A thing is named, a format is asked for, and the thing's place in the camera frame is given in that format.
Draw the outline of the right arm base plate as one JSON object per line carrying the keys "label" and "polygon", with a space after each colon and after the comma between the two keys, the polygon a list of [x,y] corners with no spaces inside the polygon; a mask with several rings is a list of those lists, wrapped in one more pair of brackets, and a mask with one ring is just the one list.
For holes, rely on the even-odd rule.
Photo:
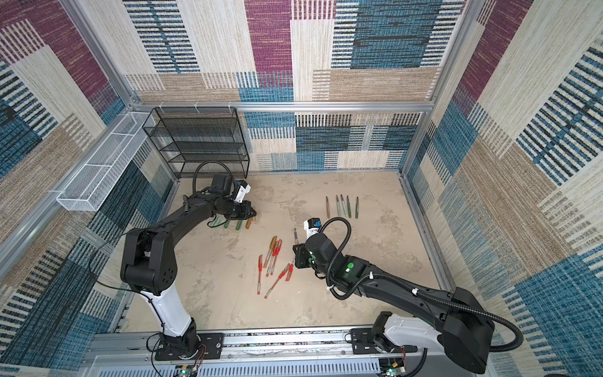
{"label": "right arm base plate", "polygon": [[403,353],[402,346],[395,346],[384,336],[373,335],[370,328],[352,328],[344,335],[354,354]]}

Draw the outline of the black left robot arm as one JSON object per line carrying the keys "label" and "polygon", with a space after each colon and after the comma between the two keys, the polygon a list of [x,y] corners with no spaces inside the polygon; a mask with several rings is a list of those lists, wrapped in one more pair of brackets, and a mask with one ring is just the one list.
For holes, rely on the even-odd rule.
{"label": "black left robot arm", "polygon": [[177,293],[175,247],[200,223],[221,215],[226,220],[248,220],[257,212],[245,199],[251,186],[244,180],[217,174],[207,188],[183,197],[179,209],[145,229],[132,229],[125,239],[120,278],[146,299],[160,323],[160,350],[170,359],[199,356],[201,340],[196,322]]}

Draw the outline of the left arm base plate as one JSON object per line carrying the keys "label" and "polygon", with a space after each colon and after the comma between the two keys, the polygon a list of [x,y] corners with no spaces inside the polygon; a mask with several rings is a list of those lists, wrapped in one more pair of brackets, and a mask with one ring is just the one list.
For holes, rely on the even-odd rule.
{"label": "left arm base plate", "polygon": [[197,333],[195,336],[160,336],[156,361],[217,360],[221,356],[224,333]]}

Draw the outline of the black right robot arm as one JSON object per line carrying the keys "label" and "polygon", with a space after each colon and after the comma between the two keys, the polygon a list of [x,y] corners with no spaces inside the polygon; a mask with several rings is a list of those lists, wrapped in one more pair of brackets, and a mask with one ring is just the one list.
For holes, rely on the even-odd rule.
{"label": "black right robot arm", "polygon": [[337,299],[358,295],[401,309],[436,332],[433,343],[451,361],[469,372],[485,373],[495,325],[468,290],[446,292],[406,281],[367,260],[343,255],[321,232],[292,250],[295,266],[313,269]]}

